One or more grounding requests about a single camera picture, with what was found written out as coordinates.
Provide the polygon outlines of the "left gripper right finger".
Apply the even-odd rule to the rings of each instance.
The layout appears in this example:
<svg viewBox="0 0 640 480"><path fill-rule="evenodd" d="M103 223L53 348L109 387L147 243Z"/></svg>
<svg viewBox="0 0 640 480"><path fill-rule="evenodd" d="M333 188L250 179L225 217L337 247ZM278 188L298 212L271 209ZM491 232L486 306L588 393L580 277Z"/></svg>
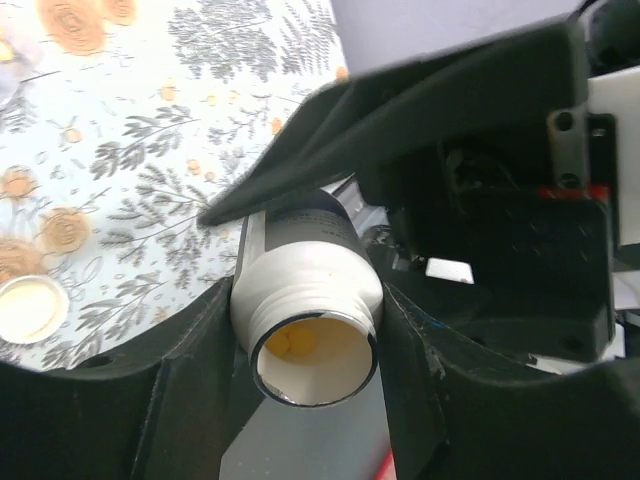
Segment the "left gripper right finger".
<svg viewBox="0 0 640 480"><path fill-rule="evenodd" d="M435 320L394 286L378 341L401 479L635 479L639 363L530 368Z"/></svg>

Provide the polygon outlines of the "white cap pill bottle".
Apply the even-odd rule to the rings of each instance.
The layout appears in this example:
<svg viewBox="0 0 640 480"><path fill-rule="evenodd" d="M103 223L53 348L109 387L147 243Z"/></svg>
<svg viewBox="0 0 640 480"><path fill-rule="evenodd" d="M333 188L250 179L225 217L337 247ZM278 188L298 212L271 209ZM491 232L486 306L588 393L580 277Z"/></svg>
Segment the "white cap pill bottle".
<svg viewBox="0 0 640 480"><path fill-rule="evenodd" d="M245 218L231 321L267 396L319 408L361 391L378 365L382 304L382 283L330 193Z"/></svg>

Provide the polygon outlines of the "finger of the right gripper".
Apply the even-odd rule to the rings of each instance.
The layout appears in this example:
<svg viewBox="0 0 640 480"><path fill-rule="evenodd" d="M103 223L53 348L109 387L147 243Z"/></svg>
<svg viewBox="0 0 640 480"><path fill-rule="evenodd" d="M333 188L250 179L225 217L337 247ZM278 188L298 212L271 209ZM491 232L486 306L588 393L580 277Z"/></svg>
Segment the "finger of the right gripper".
<svg viewBox="0 0 640 480"><path fill-rule="evenodd" d="M454 192L408 164L361 173L390 235L372 251L383 280L481 345L577 362L614 335L610 193L492 184Z"/></svg>
<svg viewBox="0 0 640 480"><path fill-rule="evenodd" d="M199 216L217 226L440 140L583 104L584 31L552 19L326 88Z"/></svg>

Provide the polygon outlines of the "clear pill organizer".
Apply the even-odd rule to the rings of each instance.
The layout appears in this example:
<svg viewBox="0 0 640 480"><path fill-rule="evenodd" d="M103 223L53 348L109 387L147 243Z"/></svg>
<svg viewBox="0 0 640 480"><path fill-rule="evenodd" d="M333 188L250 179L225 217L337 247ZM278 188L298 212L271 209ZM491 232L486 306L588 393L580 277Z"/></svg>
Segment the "clear pill organizer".
<svg viewBox="0 0 640 480"><path fill-rule="evenodd" d="M1 21L1 109L16 95L21 84L35 71L41 51L23 31Z"/></svg>

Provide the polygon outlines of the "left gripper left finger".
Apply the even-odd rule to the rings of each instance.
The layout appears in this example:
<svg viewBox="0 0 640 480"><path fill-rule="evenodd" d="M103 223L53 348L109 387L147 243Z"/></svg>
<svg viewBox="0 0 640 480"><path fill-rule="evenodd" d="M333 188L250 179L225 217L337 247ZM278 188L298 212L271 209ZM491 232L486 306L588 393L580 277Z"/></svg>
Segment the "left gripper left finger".
<svg viewBox="0 0 640 480"><path fill-rule="evenodd" d="M215 479L250 416L223 278L71 370L1 367L5 479Z"/></svg>

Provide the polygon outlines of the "white bottle cap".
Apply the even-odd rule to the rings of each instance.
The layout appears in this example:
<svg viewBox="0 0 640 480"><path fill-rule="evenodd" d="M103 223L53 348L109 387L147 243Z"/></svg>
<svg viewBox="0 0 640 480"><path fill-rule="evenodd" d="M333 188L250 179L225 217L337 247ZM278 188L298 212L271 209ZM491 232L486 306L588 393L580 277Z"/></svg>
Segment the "white bottle cap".
<svg viewBox="0 0 640 480"><path fill-rule="evenodd" d="M67 318L70 300L62 286L44 275L27 275L1 287L1 339L14 344L43 341Z"/></svg>

